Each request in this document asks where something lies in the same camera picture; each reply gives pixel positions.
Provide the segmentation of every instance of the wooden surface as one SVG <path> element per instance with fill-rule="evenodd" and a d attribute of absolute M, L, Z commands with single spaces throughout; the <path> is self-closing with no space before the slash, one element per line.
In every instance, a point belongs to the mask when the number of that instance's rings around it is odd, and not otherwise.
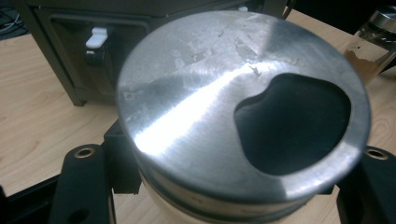
<path fill-rule="evenodd" d="M 288 18 L 339 50 L 350 35 L 293 11 Z M 369 145 L 396 154 L 396 80 L 377 77 L 367 86 L 373 111 Z M 0 42 L 0 185 L 7 195 L 60 173 L 64 155 L 100 144 L 117 119 L 114 105 L 73 106 L 30 35 Z M 281 223 L 339 223 L 335 199 L 319 195 Z M 116 195 L 118 223 L 173 223 L 147 195 Z"/>

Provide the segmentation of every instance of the black bracket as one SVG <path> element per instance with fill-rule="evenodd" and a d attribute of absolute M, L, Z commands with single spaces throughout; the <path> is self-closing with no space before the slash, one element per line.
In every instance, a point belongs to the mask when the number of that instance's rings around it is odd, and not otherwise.
<path fill-rule="evenodd" d="M 367 147 L 357 167 L 337 184 L 341 222 L 396 223 L 395 171 L 394 155 Z M 101 146 L 67 153 L 60 175 L 9 197 L 1 190 L 0 223 L 116 223 L 113 193 L 136 194 L 140 184 L 131 145 L 116 122 Z"/>

